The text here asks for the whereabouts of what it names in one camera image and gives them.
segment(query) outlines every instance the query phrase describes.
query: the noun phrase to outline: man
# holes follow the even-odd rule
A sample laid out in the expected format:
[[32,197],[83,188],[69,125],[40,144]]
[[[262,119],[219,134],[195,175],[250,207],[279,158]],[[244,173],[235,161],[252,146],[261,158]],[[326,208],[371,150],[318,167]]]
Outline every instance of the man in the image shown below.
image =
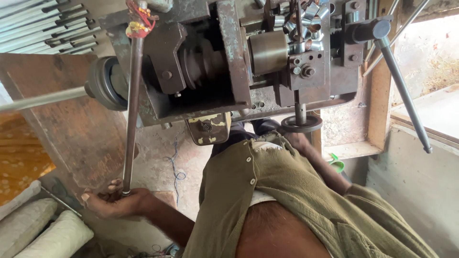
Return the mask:
[[119,200],[119,179],[104,199],[91,191],[82,198],[103,218],[146,217],[184,258],[437,257],[390,204],[337,174],[303,134],[284,138],[271,119],[252,124],[256,135],[235,123],[213,147],[196,222],[148,189]]

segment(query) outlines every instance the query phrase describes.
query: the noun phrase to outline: concrete wall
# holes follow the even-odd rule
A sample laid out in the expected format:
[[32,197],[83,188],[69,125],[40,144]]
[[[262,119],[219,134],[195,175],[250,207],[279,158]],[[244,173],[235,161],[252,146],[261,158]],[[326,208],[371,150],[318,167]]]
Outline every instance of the concrete wall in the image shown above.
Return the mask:
[[459,257],[459,150],[394,125],[386,153],[369,159],[367,186],[392,204],[442,258]]

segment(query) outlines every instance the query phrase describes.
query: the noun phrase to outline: stack of metal pipes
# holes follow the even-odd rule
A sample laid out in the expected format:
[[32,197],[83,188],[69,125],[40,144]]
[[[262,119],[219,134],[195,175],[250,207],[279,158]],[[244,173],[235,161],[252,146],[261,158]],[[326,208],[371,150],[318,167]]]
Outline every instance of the stack of metal pipes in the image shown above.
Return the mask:
[[[309,50],[324,50],[322,39],[322,20],[330,14],[328,9],[329,0],[311,1],[309,5],[301,5],[301,21],[303,25],[302,36],[304,42],[311,44]],[[300,54],[305,49],[297,48],[299,36],[296,23],[296,9],[290,13],[290,3],[283,2],[279,6],[279,15],[274,17],[274,31],[283,30],[285,38],[289,44],[289,54]]]
[[95,21],[82,4],[26,0],[0,11],[0,53],[87,54],[98,43]]

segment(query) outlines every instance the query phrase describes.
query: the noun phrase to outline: fingernail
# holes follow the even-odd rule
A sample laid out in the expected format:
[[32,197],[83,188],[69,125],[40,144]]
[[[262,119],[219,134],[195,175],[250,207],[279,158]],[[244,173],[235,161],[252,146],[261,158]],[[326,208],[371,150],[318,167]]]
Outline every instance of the fingernail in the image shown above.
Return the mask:
[[87,201],[89,199],[89,194],[83,194],[81,199],[83,199],[84,202]]

